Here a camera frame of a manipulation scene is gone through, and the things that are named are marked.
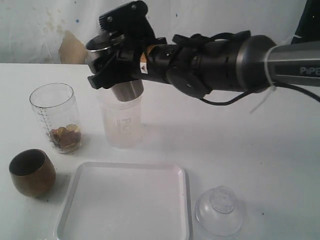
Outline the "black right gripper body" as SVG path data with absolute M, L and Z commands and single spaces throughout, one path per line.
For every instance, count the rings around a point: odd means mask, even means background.
M 111 39 L 124 36 L 116 49 L 119 54 L 139 54 L 136 77 L 140 80 L 169 84 L 167 72 L 180 52 L 177 44 L 167 44 L 164 37 L 157 38 L 149 24 L 110 32 Z

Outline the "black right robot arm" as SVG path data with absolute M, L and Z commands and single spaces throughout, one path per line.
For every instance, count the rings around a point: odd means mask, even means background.
M 270 86 L 320 84 L 318 41 L 277 45 L 250 31 L 176 34 L 172 44 L 151 31 L 102 31 L 86 50 L 95 54 L 88 77 L 94 89 L 147 80 L 202 99 L 214 90 L 257 93 Z

